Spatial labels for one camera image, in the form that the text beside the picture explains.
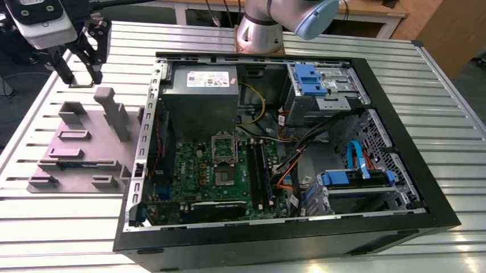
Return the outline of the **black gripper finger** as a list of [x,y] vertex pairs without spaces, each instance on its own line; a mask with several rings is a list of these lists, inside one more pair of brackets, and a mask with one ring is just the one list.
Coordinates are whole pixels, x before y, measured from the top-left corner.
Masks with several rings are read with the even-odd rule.
[[100,84],[101,66],[109,53],[111,20],[102,17],[90,18],[84,23],[76,23],[74,29],[78,37],[70,51],[85,65],[92,82]]
[[73,73],[68,67],[68,64],[62,58],[61,50],[58,46],[45,49],[45,66],[48,69],[57,72],[57,75],[62,82],[69,85],[73,80]]

